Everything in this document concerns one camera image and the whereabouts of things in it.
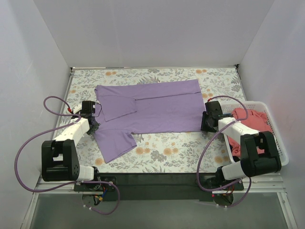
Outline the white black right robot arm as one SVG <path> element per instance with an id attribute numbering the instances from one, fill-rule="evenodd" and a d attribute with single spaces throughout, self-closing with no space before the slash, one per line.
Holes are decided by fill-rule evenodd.
<path id="1" fill-rule="evenodd" d="M 244 124 L 249 114 L 243 119 L 235 119 L 230 114 L 224 114 L 218 101 L 209 99 L 205 103 L 201 130 L 212 132 L 216 136 L 224 134 L 240 145 L 241 156 L 238 162 L 219 167 L 210 180 L 210 192 L 225 190 L 248 177 L 277 173 L 282 169 L 280 155 L 273 133 L 260 132 Z"/>

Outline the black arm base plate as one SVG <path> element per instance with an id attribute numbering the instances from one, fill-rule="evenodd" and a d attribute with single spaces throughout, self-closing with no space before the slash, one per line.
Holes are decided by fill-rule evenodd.
<path id="1" fill-rule="evenodd" d="M 212 202 L 212 193 L 199 188 L 195 173 L 98 173 L 101 181 L 112 182 L 120 192 L 120 200 L 187 200 Z M 200 173 L 200 183 L 206 189 L 229 184 L 220 183 L 214 173 Z M 86 194 L 107 192 L 104 201 L 116 201 L 115 188 L 107 184 L 74 185 L 73 191 Z"/>

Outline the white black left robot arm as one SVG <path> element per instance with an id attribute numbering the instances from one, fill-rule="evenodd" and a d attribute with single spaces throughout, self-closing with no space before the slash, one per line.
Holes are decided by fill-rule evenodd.
<path id="1" fill-rule="evenodd" d="M 101 178 L 94 167 L 80 165 L 76 146 L 84 135 L 92 135 L 99 123 L 95 120 L 93 101 L 83 101 L 73 109 L 71 125 L 41 146 L 42 178 L 44 181 L 85 181 L 89 190 L 101 187 Z"/>

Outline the purple t shirt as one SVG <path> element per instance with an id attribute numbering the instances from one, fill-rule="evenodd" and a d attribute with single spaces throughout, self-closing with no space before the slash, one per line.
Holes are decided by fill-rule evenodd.
<path id="1" fill-rule="evenodd" d="M 133 134 L 199 132 L 205 105 L 198 80 L 95 88 L 94 133 L 105 163 L 136 148 Z"/>

